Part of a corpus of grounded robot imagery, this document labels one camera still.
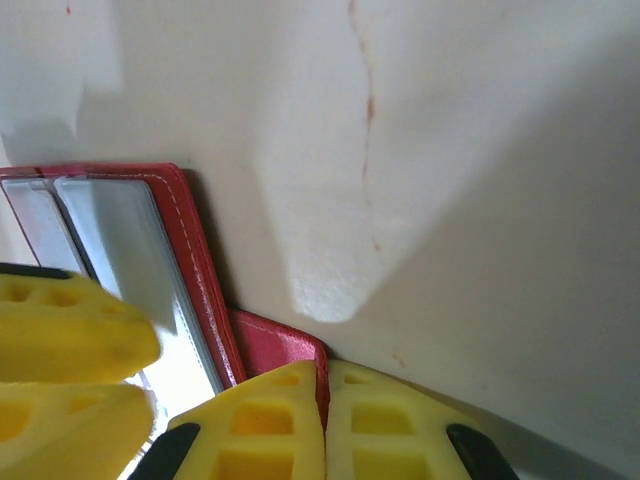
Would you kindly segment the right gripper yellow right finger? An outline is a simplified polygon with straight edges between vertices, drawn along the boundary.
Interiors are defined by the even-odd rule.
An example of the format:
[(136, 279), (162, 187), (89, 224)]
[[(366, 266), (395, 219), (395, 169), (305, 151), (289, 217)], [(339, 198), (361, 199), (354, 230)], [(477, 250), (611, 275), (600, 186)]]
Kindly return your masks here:
[(328, 479), (516, 479), (479, 424), (392, 377), (329, 362)]

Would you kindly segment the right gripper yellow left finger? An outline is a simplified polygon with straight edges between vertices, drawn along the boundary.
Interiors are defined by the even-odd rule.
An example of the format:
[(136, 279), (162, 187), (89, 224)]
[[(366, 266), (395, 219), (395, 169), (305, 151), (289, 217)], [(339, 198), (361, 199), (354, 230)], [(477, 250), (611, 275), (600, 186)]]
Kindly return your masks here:
[(324, 479), (316, 364), (258, 375), (173, 418), (131, 479)]

